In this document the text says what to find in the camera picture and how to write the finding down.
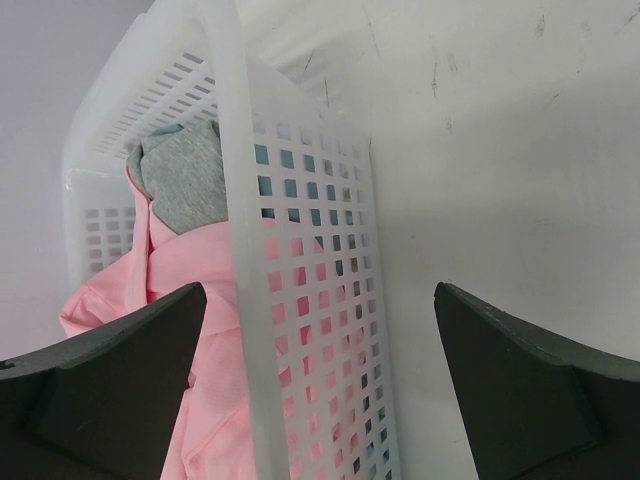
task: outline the pink clothing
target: pink clothing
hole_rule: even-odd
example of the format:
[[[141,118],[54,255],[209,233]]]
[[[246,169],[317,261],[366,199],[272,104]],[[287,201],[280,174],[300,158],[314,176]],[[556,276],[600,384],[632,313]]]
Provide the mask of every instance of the pink clothing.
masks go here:
[[[78,335],[187,283],[202,283],[207,295],[202,333],[161,480],[255,479],[229,222],[177,235],[131,184],[133,248],[72,296],[61,313],[62,325],[69,336]],[[302,244],[294,249],[301,254]]]

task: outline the clothes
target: clothes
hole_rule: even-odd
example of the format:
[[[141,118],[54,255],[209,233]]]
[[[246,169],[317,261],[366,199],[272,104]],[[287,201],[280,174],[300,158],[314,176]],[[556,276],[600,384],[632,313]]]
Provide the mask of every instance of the clothes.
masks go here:
[[[230,224],[216,223],[177,235],[154,214],[155,200],[150,203],[130,175],[129,181],[136,204],[133,248],[73,295],[61,322],[68,335],[78,335],[187,283],[202,283],[208,302],[202,334],[161,480],[253,480]],[[268,226],[273,220],[263,222]],[[296,256],[302,255],[302,242],[295,242],[293,249]],[[277,246],[269,246],[266,253],[268,258],[277,257]],[[270,281],[274,289],[276,280]],[[273,314],[275,323],[284,322],[284,311],[275,309]],[[284,353],[286,344],[277,347]],[[285,411],[292,408],[285,405]]]
[[[217,124],[165,127],[133,148],[127,166],[153,211],[178,234],[228,219]]]

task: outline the wall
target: wall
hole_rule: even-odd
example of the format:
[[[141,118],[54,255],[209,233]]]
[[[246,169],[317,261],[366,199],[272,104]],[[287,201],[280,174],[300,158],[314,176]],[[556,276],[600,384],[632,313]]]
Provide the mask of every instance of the wall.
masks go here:
[[[63,338],[62,143],[100,68],[151,3],[0,2],[0,359]]]

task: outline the white plastic basket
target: white plastic basket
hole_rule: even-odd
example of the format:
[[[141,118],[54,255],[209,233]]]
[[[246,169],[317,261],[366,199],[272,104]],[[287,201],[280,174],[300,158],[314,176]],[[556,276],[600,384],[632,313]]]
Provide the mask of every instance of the white plastic basket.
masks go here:
[[[127,143],[219,121],[259,477],[397,480],[368,139],[243,45],[232,0],[157,0],[131,26],[65,145],[72,286],[131,247]],[[263,229],[263,209],[276,228]],[[274,325],[274,311],[286,320]],[[283,402],[295,406],[286,419]]]

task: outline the square hole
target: square hole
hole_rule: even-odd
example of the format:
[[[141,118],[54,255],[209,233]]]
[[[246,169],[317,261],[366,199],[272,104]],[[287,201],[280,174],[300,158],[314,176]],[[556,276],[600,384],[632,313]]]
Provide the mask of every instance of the square hole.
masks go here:
[[[307,182],[307,196],[309,200],[318,200],[318,184],[316,182]]]
[[[353,451],[358,447],[358,433],[354,433],[351,435],[351,439],[349,440],[349,452],[353,453]]]
[[[331,137],[320,135],[320,148],[325,152],[331,151]]]
[[[259,165],[269,165],[269,152],[264,145],[255,145],[256,163]]]
[[[320,320],[320,333],[322,333],[322,335],[329,335],[331,333],[331,317]]]
[[[307,269],[305,267],[294,267],[292,273],[295,287],[302,287],[307,284]]]
[[[293,399],[293,397],[287,398],[282,403],[282,410],[283,410],[283,413],[284,413],[284,419],[285,420],[289,420],[291,417],[295,416],[295,414],[296,414],[296,402]]]
[[[333,360],[334,356],[335,349],[333,348],[333,345],[327,345],[322,349],[322,359],[324,360],[324,363],[329,363]]]
[[[302,257],[304,255],[304,242],[302,238],[292,238],[291,239],[291,256],[292,257]]]
[[[324,174],[333,177],[333,163],[331,163],[331,160],[325,159],[322,163],[324,165]]]
[[[277,337],[276,348],[280,355],[286,355],[287,353],[289,353],[289,338],[286,335]]]
[[[353,369],[351,367],[351,360],[347,360],[342,364],[342,375],[344,376],[344,378],[347,378],[349,375],[351,375],[352,371]]]
[[[309,314],[309,297],[300,297],[297,300],[298,316],[304,317]]]
[[[320,218],[320,210],[317,208],[311,209],[311,224],[314,227],[320,227],[322,225],[322,219]]]
[[[288,198],[298,198],[298,185],[290,178],[284,181],[284,195]]]
[[[342,455],[342,449],[340,449],[336,452],[336,455],[333,458],[333,464],[336,466],[336,468],[338,468],[340,465],[342,465],[343,461],[344,461],[344,458]]]
[[[284,168],[293,168],[293,152],[280,150],[280,161]]]
[[[353,385],[349,385],[344,393],[344,397],[347,403],[349,403],[351,400],[353,400]]]
[[[311,461],[317,462],[320,458],[322,458],[322,444],[320,442],[316,442],[311,446]]]
[[[333,443],[340,440],[340,422],[331,427],[331,438],[333,439]]]
[[[271,177],[258,176],[258,191],[262,197],[273,196],[273,186],[271,185]]]
[[[288,208],[287,214],[289,215],[290,222],[300,223],[300,210],[297,208]]]
[[[300,143],[307,145],[308,147],[313,145],[313,133],[306,128],[300,129]]]
[[[291,385],[293,381],[293,377],[291,375],[291,367],[285,368],[282,373],[280,373],[280,386],[282,388],[288,387]]]
[[[285,322],[285,310],[284,303],[278,303],[271,306],[271,319],[274,325],[280,325]]]
[[[329,401],[329,413],[335,415],[338,412],[338,397],[333,397]]]
[[[307,172],[316,173],[316,162],[311,155],[305,155],[304,159],[304,169]]]
[[[338,376],[336,375],[336,372],[331,372],[327,374],[326,380],[327,380],[327,387],[329,389],[332,389],[333,387],[335,387],[336,384],[338,383]]]
[[[269,291],[279,292],[282,290],[282,275],[280,272],[272,272],[269,274]]]
[[[327,279],[327,266],[324,263],[316,264],[316,278],[319,282]]]
[[[327,290],[323,290],[318,293],[318,308],[327,308],[331,302],[329,301],[329,292]]]
[[[291,140],[291,127],[286,123],[278,123],[276,131],[280,140]]]
[[[304,374],[311,375],[316,369],[316,359],[313,355],[307,355],[302,359]]]
[[[300,344],[305,347],[311,343],[311,325],[305,325],[300,329]]]

